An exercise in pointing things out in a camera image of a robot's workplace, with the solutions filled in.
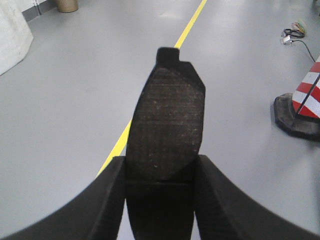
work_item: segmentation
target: brown container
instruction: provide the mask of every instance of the brown container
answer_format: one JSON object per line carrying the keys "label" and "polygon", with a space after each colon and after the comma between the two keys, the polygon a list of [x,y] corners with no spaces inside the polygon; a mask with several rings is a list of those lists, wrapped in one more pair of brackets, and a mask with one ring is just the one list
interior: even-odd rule
{"label": "brown container", "polygon": [[58,11],[61,13],[71,13],[78,10],[78,0],[55,0]]}

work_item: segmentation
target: black rubber object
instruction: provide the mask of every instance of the black rubber object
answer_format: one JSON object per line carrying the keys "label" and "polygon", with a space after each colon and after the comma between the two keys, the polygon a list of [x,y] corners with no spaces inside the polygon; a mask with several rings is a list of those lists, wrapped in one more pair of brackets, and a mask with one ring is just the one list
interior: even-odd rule
{"label": "black rubber object", "polygon": [[292,106],[292,93],[275,98],[273,103],[276,125],[291,136],[320,140],[320,119],[299,115]]}
{"label": "black rubber object", "polygon": [[127,178],[191,182],[202,141],[205,86],[179,49],[162,47],[136,105],[126,147]]}
{"label": "black rubber object", "polygon": [[194,207],[202,240],[320,240],[247,196],[204,155],[196,164]]}
{"label": "black rubber object", "polygon": [[115,240],[125,201],[124,157],[115,157],[77,197],[3,240]]}
{"label": "black rubber object", "polygon": [[136,240],[189,240],[205,86],[177,48],[159,48],[126,148],[126,201]]}

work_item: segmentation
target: floor marking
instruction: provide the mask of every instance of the floor marking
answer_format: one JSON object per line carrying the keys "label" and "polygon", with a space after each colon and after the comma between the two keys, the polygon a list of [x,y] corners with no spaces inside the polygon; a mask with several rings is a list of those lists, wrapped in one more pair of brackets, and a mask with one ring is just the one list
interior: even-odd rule
{"label": "floor marking", "polygon": [[188,36],[191,28],[193,27],[193,25],[195,24],[195,22],[197,21],[202,9],[204,9],[204,6],[206,4],[207,0],[202,0],[200,5],[198,6],[198,8],[196,9],[196,11],[194,12],[192,18],[190,19],[188,25],[185,27],[185,29],[183,30],[181,36],[179,37],[178,41],[176,42],[176,44],[174,45],[175,48],[179,49],[181,48],[182,44],[184,43],[186,37]]}
{"label": "floor marking", "polygon": [[[188,34],[189,34],[190,30],[191,30],[191,28],[193,27],[193,25],[197,21],[197,19],[198,19],[199,15],[200,15],[202,9],[204,8],[206,2],[207,2],[207,0],[202,0],[201,1],[200,5],[198,6],[196,11],[194,12],[192,18],[190,19],[189,23],[187,24],[187,26],[183,30],[183,32],[182,32],[181,36],[179,37],[178,41],[174,45],[175,48],[177,48],[177,49],[181,48],[182,44],[184,43],[186,37],[188,36]],[[129,123],[127,124],[127,126],[123,130],[121,136],[119,137],[118,141],[114,145],[112,151],[110,152],[110,154],[106,158],[104,164],[102,165],[102,167],[100,168],[100,170],[99,170],[99,172],[98,172],[98,174],[96,176],[99,176],[99,174],[108,166],[108,164],[111,162],[113,157],[120,156],[121,152],[125,149],[127,141],[128,141],[131,121],[132,121],[132,119],[129,121]]]}
{"label": "floor marking", "polygon": [[100,170],[96,176],[99,176],[99,174],[108,166],[108,164],[111,162],[111,160],[116,156],[120,156],[121,152],[125,149],[125,146],[128,141],[131,121],[132,120],[129,121],[129,123],[127,124],[127,126],[123,130],[121,136],[119,137],[118,141],[114,145],[112,151],[109,153],[109,156],[106,158],[104,164],[102,165],[102,167],[100,168]]}

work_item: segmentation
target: red and white traffic cone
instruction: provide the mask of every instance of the red and white traffic cone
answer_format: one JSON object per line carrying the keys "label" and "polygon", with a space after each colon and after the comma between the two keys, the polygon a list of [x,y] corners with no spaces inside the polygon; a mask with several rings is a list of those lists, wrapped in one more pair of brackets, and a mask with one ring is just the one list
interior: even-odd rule
{"label": "red and white traffic cone", "polygon": [[296,91],[273,103],[275,123],[290,135],[320,140],[320,57]]}

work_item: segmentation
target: wire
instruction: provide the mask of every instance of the wire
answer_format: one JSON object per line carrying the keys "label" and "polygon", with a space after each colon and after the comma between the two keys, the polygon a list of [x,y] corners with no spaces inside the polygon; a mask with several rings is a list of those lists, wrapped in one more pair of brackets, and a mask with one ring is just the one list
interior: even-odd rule
{"label": "wire", "polygon": [[314,63],[316,62],[316,60],[315,60],[314,57],[312,56],[312,54],[311,54],[311,52],[310,52],[307,44],[305,44],[304,41],[301,41],[301,40],[292,40],[291,42],[292,42],[292,43],[293,43],[293,42],[302,42],[302,43],[305,45],[306,49],[308,50],[308,52],[309,52],[309,54],[310,54],[310,57],[312,58],[313,62],[314,62]]}
{"label": "wire", "polygon": [[290,35],[290,36],[298,38],[298,39],[302,39],[305,37],[305,33],[300,30],[297,30],[297,29],[286,28],[283,30],[283,32],[287,36]]}

